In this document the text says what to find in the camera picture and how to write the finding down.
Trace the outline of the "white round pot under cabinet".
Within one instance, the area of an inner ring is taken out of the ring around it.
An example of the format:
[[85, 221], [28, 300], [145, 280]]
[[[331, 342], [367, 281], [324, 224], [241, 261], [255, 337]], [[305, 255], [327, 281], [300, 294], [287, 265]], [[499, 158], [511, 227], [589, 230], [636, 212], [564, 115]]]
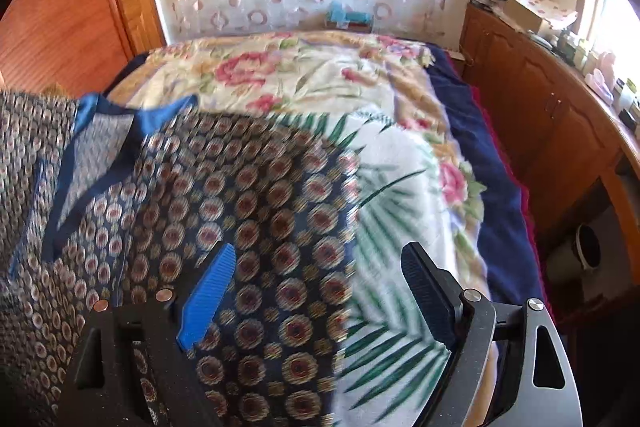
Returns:
[[563, 284], [597, 270], [601, 260], [602, 249], [596, 231], [590, 225], [578, 225], [570, 239], [549, 255], [546, 275], [550, 283]]

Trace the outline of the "floral bed quilt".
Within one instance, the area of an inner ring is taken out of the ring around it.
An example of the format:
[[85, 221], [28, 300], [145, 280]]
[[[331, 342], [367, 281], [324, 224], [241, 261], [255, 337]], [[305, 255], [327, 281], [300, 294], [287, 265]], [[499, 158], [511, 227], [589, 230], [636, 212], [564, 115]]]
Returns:
[[464, 287], [485, 289], [484, 185], [454, 139], [425, 44], [339, 31], [198, 39], [152, 51], [113, 102], [151, 108], [194, 95], [209, 112], [265, 115], [359, 159], [357, 256], [370, 277], [418, 242]]

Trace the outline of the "gold patterned pillow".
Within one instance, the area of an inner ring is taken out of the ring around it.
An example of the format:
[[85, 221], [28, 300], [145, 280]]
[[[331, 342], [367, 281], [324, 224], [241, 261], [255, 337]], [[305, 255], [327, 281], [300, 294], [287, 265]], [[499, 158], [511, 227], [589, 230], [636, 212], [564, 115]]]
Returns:
[[56, 96], [57, 98], [69, 98], [70, 94], [59, 84], [51, 83], [41, 91], [42, 95]]

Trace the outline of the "cardboard box on sideboard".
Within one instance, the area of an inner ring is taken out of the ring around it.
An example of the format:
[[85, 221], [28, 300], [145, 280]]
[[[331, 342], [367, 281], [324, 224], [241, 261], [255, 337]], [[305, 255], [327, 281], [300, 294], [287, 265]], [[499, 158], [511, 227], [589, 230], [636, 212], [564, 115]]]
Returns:
[[550, 0], [506, 0], [504, 15], [525, 31], [542, 35], [545, 31], [564, 30], [577, 20], [575, 10], [562, 8]]

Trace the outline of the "pink figurine on sideboard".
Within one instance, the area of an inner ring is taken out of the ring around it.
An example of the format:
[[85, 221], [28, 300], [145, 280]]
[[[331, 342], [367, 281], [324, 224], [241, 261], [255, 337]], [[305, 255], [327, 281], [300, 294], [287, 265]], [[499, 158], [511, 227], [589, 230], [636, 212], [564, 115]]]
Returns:
[[611, 52], [591, 51], [585, 64], [585, 83], [606, 105], [614, 102], [615, 55]]

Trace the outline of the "navy blue bed blanket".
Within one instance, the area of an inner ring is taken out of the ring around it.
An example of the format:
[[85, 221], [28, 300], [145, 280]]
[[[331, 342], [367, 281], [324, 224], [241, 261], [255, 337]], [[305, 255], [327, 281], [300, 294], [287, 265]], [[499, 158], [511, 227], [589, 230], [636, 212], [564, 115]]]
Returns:
[[502, 303], [544, 295], [527, 192], [439, 46], [341, 31], [196, 39], [136, 56], [107, 95], [140, 108], [195, 95], [212, 112], [257, 115], [374, 107], [434, 148], [465, 283]]

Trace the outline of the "wooden sideboard cabinet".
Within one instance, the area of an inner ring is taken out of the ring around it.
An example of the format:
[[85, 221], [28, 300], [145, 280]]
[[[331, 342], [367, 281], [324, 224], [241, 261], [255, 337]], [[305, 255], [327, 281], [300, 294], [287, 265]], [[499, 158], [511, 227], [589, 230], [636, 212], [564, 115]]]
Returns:
[[541, 260], [577, 229], [612, 209], [626, 249], [614, 291], [639, 284], [639, 144], [574, 69], [473, 3], [459, 50], [464, 80], [518, 182]]

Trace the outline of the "navy patterned silk pajama top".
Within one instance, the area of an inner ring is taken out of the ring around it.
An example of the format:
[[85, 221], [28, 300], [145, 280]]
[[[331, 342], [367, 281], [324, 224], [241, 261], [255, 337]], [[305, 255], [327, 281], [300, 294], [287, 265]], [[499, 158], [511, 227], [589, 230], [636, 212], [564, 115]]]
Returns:
[[58, 420], [99, 303], [148, 307], [223, 243], [235, 271], [183, 351], [226, 426], [329, 426], [355, 270], [359, 161], [309, 130], [1, 95], [1, 421]]

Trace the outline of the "window with wooden frame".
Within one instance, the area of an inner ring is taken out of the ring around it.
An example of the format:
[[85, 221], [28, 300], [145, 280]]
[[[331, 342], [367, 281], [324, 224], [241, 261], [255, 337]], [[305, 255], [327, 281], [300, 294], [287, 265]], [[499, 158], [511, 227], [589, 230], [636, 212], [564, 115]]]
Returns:
[[578, 37], [600, 55], [615, 56], [614, 72], [639, 81], [639, 17], [629, 0], [579, 0]]

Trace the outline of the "box with blue items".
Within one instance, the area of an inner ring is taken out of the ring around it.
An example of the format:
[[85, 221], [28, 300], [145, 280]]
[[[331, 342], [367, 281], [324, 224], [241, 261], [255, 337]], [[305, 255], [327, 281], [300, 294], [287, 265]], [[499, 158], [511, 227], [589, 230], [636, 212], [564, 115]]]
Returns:
[[324, 26], [328, 29], [370, 34], [373, 31], [373, 16], [366, 12], [353, 11], [340, 2], [332, 2], [326, 12]]

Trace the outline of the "palm leaf print sheet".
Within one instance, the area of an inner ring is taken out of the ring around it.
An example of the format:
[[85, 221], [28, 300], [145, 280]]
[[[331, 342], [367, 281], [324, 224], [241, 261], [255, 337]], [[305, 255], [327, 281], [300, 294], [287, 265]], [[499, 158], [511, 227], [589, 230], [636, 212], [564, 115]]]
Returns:
[[410, 426], [435, 391], [451, 352], [437, 341], [402, 274], [405, 245], [459, 273], [457, 219], [440, 183], [439, 160], [425, 136], [374, 107], [350, 114], [276, 117], [352, 150], [359, 165], [345, 362], [334, 405], [337, 426]]

